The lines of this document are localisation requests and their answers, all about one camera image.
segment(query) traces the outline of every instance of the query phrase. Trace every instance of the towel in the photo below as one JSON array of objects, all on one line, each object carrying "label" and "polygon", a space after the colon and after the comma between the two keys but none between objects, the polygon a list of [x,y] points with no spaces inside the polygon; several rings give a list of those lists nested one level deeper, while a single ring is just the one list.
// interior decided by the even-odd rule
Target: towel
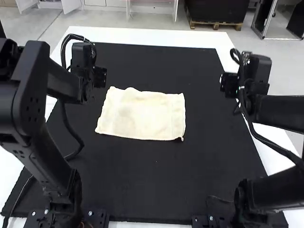
[{"label": "towel", "polygon": [[95,132],[141,140],[174,140],[186,129],[182,94],[110,87]]}]

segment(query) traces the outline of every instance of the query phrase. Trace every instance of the gray floor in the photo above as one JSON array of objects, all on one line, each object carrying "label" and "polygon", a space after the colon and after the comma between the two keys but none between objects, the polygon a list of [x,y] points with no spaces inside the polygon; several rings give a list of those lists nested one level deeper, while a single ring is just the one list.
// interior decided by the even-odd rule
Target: gray floor
[{"label": "gray floor", "polygon": [[[250,50],[272,59],[269,94],[304,95],[304,41],[260,40],[250,28],[253,15],[253,12],[246,15],[241,32],[230,27],[220,27],[219,31],[227,32],[239,50]],[[64,15],[57,9],[30,9],[20,15],[16,8],[2,7],[0,19],[7,36],[20,45],[24,45],[29,39],[38,39],[49,43],[52,50],[69,26],[190,30],[182,7],[179,8],[176,23],[172,21],[171,15],[134,13],[132,18],[126,20],[124,12],[76,10]],[[284,29],[286,24],[285,15],[278,12],[271,22],[267,36],[290,37]],[[212,31],[212,28],[205,26],[195,30]],[[296,133],[288,135],[298,152],[302,154],[303,136]]]}]

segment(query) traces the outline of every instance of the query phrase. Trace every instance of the white table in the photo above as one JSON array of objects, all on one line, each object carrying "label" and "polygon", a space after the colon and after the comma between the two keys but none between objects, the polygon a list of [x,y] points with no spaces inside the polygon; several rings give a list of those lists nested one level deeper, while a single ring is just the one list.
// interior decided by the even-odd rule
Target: white table
[{"label": "white table", "polygon": [[[172,31],[172,30],[148,30],[148,29],[130,29],[130,28],[91,28],[91,27],[69,27],[55,48],[51,58],[57,63],[60,61],[60,46],[63,38],[69,34],[75,33],[82,35],[93,42],[150,45],[150,46],[172,46],[172,47],[191,47],[191,48],[215,48],[222,66],[227,72],[237,72],[238,65],[231,59],[229,51],[233,44],[226,32],[203,32],[203,31]],[[72,41],[67,45],[66,62],[71,59]],[[48,119],[56,99],[47,97],[46,119]],[[298,153],[288,138],[286,132],[275,127],[255,124],[255,129],[264,137],[275,143],[291,150],[294,154]],[[287,158],[279,155],[269,147],[253,139],[261,161],[268,175],[277,173],[293,166],[293,163]],[[17,178],[23,168],[15,156],[0,147],[0,209],[3,208]],[[304,209],[285,211],[285,217],[290,228],[304,227]],[[23,227],[26,218],[11,218],[9,228]],[[0,217],[0,227],[2,227],[3,217]],[[190,227],[182,225],[169,224],[148,224],[148,223],[129,223],[129,222],[110,222],[110,228],[178,228]]]}]

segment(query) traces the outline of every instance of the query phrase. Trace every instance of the black mat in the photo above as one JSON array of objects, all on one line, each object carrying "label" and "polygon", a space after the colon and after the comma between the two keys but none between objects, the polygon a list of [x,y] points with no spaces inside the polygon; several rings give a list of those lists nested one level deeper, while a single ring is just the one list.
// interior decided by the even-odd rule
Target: black mat
[{"label": "black mat", "polygon": [[[119,44],[96,47],[97,65],[108,69],[107,88],[95,90],[95,100],[86,105],[67,106],[69,120],[85,142],[79,157],[71,162],[82,177],[84,207],[104,208],[111,220],[189,224],[192,215],[206,213],[207,195],[231,200],[240,180],[266,175],[242,116],[232,115],[235,101],[219,91],[223,68],[216,50]],[[184,93],[184,142],[95,133],[110,86]],[[47,124],[64,155],[77,147],[63,126],[58,105]],[[28,176],[22,171],[3,215]],[[30,210],[45,205],[35,182],[14,215],[26,217]]]}]

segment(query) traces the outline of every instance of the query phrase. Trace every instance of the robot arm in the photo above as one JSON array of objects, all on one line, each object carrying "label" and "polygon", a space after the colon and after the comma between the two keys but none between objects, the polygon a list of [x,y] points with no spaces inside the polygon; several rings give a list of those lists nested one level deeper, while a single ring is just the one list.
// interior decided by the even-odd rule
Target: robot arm
[{"label": "robot arm", "polygon": [[[234,51],[230,52],[232,58],[243,64],[243,68],[240,67],[237,74],[224,73],[220,90],[226,97],[244,101],[240,109],[248,125],[254,122],[304,134],[304,96],[267,95],[271,60],[249,52],[243,52],[235,59]],[[255,138],[260,136],[253,131],[250,128],[252,135],[256,134]],[[272,213],[304,208],[304,161],[262,136],[258,140],[292,160],[296,166],[268,177],[242,180],[235,190],[236,212],[232,221],[235,227],[267,224],[268,215]]]},{"label": "robot arm", "polygon": [[63,103],[83,104],[93,87],[105,86],[106,69],[95,67],[91,43],[73,44],[71,73],[51,60],[49,53],[45,42],[29,41],[18,47],[0,38],[0,145],[39,181],[59,223],[77,227],[81,180],[48,132],[46,95]]}]

